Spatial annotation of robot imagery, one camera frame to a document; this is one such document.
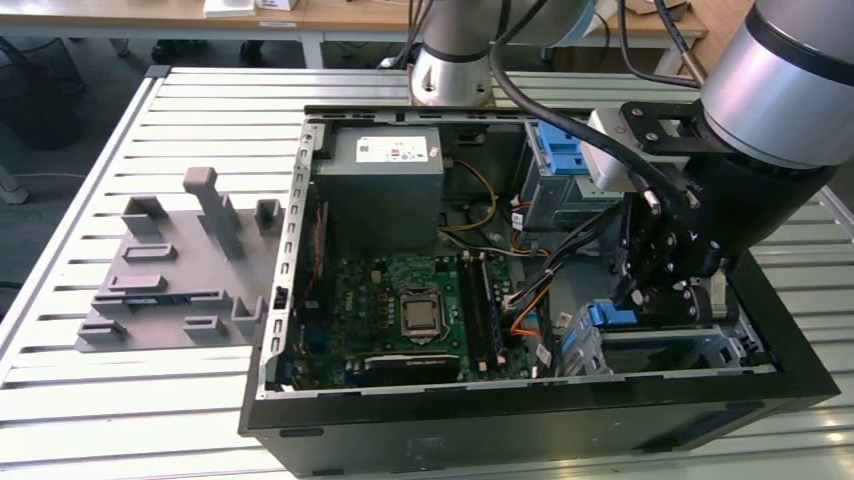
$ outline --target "black bracket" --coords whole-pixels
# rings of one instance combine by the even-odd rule
[[[619,109],[640,150],[663,156],[728,156],[735,152],[712,134],[703,108],[693,103],[627,102]],[[664,123],[677,121],[672,135]]]

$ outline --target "green circuit board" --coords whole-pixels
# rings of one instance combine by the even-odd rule
[[[488,372],[468,362],[465,319],[460,303],[456,256],[385,256],[341,258],[335,265],[333,322],[328,360],[311,370],[319,388],[344,386],[340,359],[395,354],[445,354],[460,357],[459,381],[520,378],[529,372],[523,347],[507,349],[507,364]],[[507,263],[496,256],[487,262],[489,287],[496,297],[509,293]],[[407,301],[431,299],[440,306],[441,328],[431,337],[407,336],[403,326]]]

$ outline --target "power supply label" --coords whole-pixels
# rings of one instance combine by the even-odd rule
[[[357,163],[425,162],[425,137],[361,137],[356,142]]]

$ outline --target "yellow wire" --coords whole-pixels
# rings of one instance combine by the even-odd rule
[[[449,227],[439,227],[439,230],[441,230],[443,232],[461,232],[464,230],[473,230],[475,228],[489,223],[489,220],[492,220],[492,217],[495,216],[495,211],[497,210],[497,197],[495,196],[495,190],[492,190],[492,185],[489,185],[489,182],[487,182],[483,175],[480,175],[480,172],[477,172],[477,170],[475,170],[475,167],[468,165],[468,163],[463,162],[461,160],[453,160],[453,161],[459,163],[463,167],[465,167],[468,171],[475,175],[475,177],[477,177],[477,180],[480,180],[480,183],[483,183],[483,186],[489,191],[489,200],[492,201],[492,205],[489,206],[489,213],[483,218],[483,220],[475,223],[471,223],[468,225],[452,225]]]

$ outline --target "aluminum table surface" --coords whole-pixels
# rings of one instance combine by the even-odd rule
[[[625,76],[516,74],[561,107],[689,101],[696,93]],[[80,354],[76,331],[125,226],[130,195],[197,208],[190,166],[218,171],[236,207],[285,199],[305,104],[407,102],[397,72],[174,68],[145,78],[12,311],[0,324],[2,479],[289,478],[236,434],[249,347]],[[495,88],[499,106],[508,105]],[[854,477],[851,217],[823,192],[755,247],[842,395],[679,454],[451,469],[393,478],[718,479]]]

